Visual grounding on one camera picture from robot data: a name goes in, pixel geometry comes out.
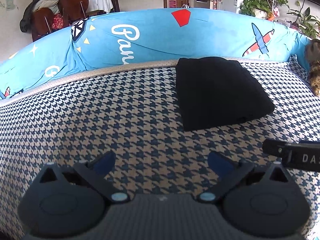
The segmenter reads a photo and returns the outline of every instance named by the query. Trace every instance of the houndstooth fabric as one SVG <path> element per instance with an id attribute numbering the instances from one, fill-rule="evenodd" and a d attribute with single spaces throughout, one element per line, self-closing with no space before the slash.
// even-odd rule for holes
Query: houndstooth fabric
<path id="1" fill-rule="evenodd" d="M 259 120 L 184 132 L 175 68 L 113 73 L 71 82 L 0 108 L 0 230 L 23 236 L 17 206 L 44 163 L 72 165 L 110 149 L 106 177 L 134 193 L 200 193 L 217 181 L 210 151 L 259 165 L 274 161 L 265 138 L 320 141 L 320 99 L 295 58 L 290 63 L 241 63 L 261 83 L 275 111 Z M 319 173 L 291 171 L 311 209 L 304 234 L 318 231 Z"/>

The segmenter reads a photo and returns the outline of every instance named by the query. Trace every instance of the folded black cloth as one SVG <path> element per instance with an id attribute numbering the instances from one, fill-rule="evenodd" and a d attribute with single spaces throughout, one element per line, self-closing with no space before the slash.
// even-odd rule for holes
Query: folded black cloth
<path id="1" fill-rule="evenodd" d="M 259 119 L 275 106 L 238 61 L 221 57 L 181 58 L 176 92 L 185 131 Z"/>

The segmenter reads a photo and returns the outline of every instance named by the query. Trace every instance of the screw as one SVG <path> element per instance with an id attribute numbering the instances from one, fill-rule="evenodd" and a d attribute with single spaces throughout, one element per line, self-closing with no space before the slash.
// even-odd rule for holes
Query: screw
<path id="1" fill-rule="evenodd" d="M 123 192 L 117 192 L 111 195 L 111 199 L 116 202 L 122 202 L 128 199 L 128 195 Z"/>
<path id="2" fill-rule="evenodd" d="M 200 199 L 205 202 L 211 202 L 215 200 L 216 195 L 211 192 L 204 192 L 200 194 Z"/>

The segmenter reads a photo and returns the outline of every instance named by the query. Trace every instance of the white tablecloth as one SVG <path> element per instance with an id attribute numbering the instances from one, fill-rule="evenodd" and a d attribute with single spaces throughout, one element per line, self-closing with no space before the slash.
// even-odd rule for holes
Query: white tablecloth
<path id="1" fill-rule="evenodd" d="M 87 12 L 93 12 L 96 10 L 103 10 L 109 13 L 113 8 L 111 0 L 89 0 L 89 6 Z"/>

